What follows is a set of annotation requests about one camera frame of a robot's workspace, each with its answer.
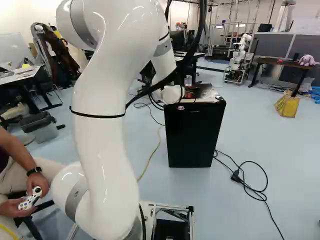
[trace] black desk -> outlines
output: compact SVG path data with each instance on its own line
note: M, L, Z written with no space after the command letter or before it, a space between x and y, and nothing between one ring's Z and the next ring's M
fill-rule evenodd
M295 90L293 91L293 93L291 95L292 97L295 97L298 94L300 86L303 83L308 71L315 68L315 66L301 66L297 62L286 61L286 60L278 61L278 60L279 60L278 58L273 58L273 57L259 57L256 60L256 62L258 64L255 68L252 82L248 87L251 88L258 83L257 76L258 76L258 73L259 73L259 70L260 70L260 67L262 64L281 65L281 66L285 66L285 67L298 68L298 69L302 70L302 75L301 75L301 79L300 79L299 83L297 84Z

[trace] black watch strap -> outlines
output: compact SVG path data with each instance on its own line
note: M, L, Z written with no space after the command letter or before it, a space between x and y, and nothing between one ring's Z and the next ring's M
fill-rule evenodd
M39 167L39 166L37 166L37 167L35 167L34 169L28 171L28 172L26 173L26 175L29 177L31 174L41 173L41 172L42 172L42 168Z

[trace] computer monitor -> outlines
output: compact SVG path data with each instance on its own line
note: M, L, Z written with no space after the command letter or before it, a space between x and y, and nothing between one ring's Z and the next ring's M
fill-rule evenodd
M266 32L270 32L271 29L272 29L272 24L261 23L259 26L258 32L266 33Z
M186 49L185 32L183 30L170 31L170 37L172 39L172 47L174 51L183 51Z

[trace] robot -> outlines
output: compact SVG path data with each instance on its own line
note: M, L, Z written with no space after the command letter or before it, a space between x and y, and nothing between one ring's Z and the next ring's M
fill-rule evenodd
M206 1L200 2L205 9ZM158 87L176 69L158 1L63 0L56 18L69 43L95 53L74 86L70 107L80 162L67 166L53 180L54 202L97 240L150 239L156 208L177 216L177 211L186 213L192 239L191 207L140 203L124 144L127 92L149 60L156 70L154 97L170 104L185 94L179 85Z
M242 59L245 59L246 57L246 51L245 48L249 47L249 44L251 43L252 36L245 33L243 34L240 42L236 42L233 44L233 61L235 64L239 64Z
M224 71L224 81L235 84L242 84L249 64L245 63L246 51L250 45L252 36L245 33L242 35L240 42L233 44L233 58L230 59L229 66Z

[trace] white game controller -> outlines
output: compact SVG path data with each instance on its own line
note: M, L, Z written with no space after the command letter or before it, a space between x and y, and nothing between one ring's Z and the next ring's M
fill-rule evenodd
M26 211L31 209L35 205L35 203L38 201L38 199L41 197L41 195L42 195L41 187L39 186L34 187L32 189L32 195L27 196L25 201L19 203L18 210Z

